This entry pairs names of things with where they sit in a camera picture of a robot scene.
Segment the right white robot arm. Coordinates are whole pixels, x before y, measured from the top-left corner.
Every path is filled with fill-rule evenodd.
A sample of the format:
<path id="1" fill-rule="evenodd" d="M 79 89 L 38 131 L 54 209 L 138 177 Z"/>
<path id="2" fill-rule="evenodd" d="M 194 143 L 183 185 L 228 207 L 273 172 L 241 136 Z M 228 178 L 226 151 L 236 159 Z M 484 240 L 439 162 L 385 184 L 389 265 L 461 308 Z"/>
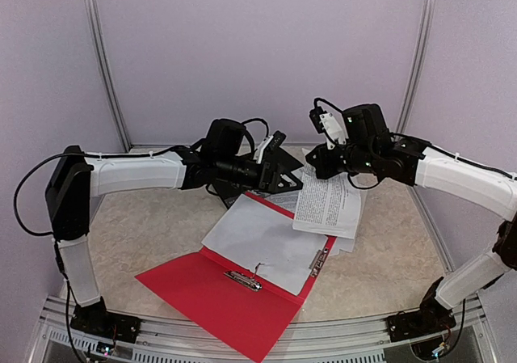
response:
<path id="1" fill-rule="evenodd" d="M 389 130 L 380 106 L 365 103 L 340 111 L 342 121 L 316 98 L 309 118 L 325 143 L 307 156 L 318 179 L 342 173 L 373 175 L 410 187 L 429 188 L 479 205 L 503 219 L 495 244 L 437 281 L 414 314 L 413 325 L 429 334 L 445 318 L 444 310 L 491 285 L 516 268 L 516 175 L 468 160 L 417 137 Z"/>

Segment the white sheet top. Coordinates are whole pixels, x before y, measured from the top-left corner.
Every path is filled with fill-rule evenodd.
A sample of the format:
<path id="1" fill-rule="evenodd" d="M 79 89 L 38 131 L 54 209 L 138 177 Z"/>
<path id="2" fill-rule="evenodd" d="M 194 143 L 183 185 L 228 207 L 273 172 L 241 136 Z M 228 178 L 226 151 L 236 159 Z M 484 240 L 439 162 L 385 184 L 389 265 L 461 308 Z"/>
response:
<path id="1" fill-rule="evenodd" d="M 286 214 L 241 195 L 202 245 L 296 296 L 326 242 L 325 235 L 294 230 Z"/>

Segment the red folder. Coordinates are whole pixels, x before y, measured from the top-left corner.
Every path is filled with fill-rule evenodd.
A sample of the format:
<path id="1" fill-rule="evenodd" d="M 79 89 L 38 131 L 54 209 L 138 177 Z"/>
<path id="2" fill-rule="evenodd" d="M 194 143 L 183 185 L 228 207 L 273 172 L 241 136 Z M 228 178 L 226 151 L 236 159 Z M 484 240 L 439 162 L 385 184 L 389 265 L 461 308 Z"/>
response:
<path id="1" fill-rule="evenodd" d="M 259 196 L 245 196 L 294 218 Z M 137 275 L 137 280 L 220 341 L 261 362 L 309 296 L 335 242 L 325 236 L 326 245 L 317 252 L 309 278 L 296 296 L 203 245 Z"/>

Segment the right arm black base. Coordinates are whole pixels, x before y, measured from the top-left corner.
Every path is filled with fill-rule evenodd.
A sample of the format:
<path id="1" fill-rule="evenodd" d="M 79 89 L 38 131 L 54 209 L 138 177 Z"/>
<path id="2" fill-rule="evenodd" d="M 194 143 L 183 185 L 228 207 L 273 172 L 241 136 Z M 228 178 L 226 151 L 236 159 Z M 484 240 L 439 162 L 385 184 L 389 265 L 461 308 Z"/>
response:
<path id="1" fill-rule="evenodd" d="M 386 319 L 391 342 L 398 342 L 446 331 L 456 326 L 452 309 L 446 309 L 435 298 L 440 277 L 426 291 L 419 308 L 409 312 L 398 312 Z"/>

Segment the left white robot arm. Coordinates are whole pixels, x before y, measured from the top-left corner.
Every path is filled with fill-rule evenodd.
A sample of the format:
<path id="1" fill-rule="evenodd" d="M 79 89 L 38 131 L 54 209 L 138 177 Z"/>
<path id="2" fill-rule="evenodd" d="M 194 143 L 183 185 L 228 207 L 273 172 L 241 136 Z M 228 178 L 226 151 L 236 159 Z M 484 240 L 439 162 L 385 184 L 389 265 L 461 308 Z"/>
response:
<path id="1" fill-rule="evenodd" d="M 148 188 L 190 190 L 216 182 L 239 192 L 299 190 L 302 182 L 295 172 L 302 164 L 283 149 L 285 138 L 276 131 L 240 154 L 242 141 L 251 139 L 246 125 L 216 119 L 195 144 L 157 153 L 88 154 L 68 146 L 48 182 L 45 200 L 64 273 L 83 307 L 82 322 L 98 335 L 113 326 L 111 313 L 97 304 L 101 294 L 87 242 L 91 197 Z"/>

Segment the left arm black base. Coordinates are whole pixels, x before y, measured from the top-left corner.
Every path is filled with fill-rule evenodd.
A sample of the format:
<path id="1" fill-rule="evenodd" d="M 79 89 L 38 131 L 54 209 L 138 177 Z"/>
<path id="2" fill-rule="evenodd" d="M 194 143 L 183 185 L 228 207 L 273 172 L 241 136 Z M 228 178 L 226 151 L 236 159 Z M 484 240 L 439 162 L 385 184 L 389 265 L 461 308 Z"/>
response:
<path id="1" fill-rule="evenodd" d="M 141 328 L 141 319 L 110 312 L 103 298 L 100 298 L 95 304 L 76 306 L 70 326 L 89 335 L 135 344 Z"/>

